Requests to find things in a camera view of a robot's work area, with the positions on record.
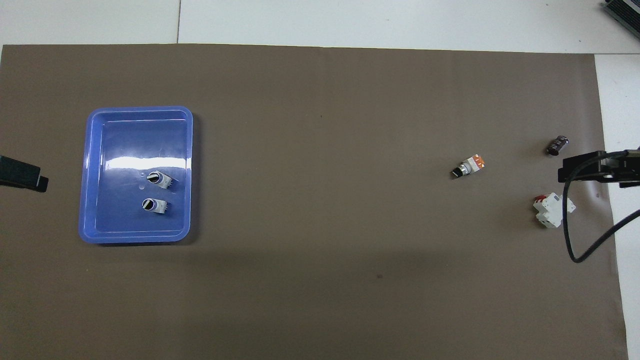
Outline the small black terminal block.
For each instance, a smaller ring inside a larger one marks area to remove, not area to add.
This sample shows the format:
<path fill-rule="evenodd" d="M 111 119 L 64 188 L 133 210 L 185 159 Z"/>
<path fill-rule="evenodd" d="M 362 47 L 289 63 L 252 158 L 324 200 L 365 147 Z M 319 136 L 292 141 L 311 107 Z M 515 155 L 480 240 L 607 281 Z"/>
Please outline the small black terminal block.
<path fill-rule="evenodd" d="M 557 157 L 562 150 L 569 144 L 567 136 L 557 136 L 545 148 L 545 153 L 551 157 Z"/>

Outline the white circuit breaker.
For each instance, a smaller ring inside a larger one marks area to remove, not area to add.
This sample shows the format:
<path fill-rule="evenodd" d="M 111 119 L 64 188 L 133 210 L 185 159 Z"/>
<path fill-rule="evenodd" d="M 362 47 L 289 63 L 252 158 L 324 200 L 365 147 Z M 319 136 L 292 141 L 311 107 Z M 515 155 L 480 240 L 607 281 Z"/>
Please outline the white circuit breaker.
<path fill-rule="evenodd" d="M 532 204 L 535 218 L 546 228 L 559 228 L 563 221 L 563 196 L 557 193 L 540 194 Z"/>

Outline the blue plastic tray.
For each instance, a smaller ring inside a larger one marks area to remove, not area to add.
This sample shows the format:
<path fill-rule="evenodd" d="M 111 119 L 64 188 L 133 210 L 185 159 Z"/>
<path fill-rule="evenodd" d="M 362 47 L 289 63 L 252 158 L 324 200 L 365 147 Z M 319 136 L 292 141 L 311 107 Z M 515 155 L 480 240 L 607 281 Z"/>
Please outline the blue plastic tray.
<path fill-rule="evenodd" d="M 180 242 L 190 232 L 194 116 L 182 105 L 99 108 L 87 118 L 78 234 L 89 244 Z M 160 171 L 169 189 L 148 182 Z M 168 202 L 165 214 L 142 209 Z"/>

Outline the grey finned metal device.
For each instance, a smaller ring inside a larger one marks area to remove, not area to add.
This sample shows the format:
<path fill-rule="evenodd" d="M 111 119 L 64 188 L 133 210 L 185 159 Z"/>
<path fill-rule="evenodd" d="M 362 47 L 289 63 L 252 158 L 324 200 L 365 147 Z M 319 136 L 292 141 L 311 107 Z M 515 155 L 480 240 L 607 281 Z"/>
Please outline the grey finned metal device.
<path fill-rule="evenodd" d="M 640 0 L 604 0 L 603 8 L 627 30 L 640 36 Z"/>

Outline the brown paper table mat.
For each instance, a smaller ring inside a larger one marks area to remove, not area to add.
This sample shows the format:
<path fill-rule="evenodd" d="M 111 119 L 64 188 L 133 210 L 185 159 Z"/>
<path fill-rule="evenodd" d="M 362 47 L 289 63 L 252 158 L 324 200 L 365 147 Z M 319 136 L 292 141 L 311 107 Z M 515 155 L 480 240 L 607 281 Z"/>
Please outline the brown paper table mat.
<path fill-rule="evenodd" d="M 89 114 L 166 105 L 189 234 L 85 243 Z M 594 55 L 6 46 L 0 154 L 50 183 L 0 187 L 0 360 L 624 360 L 615 244 L 535 219 L 558 135 L 605 146 Z"/>

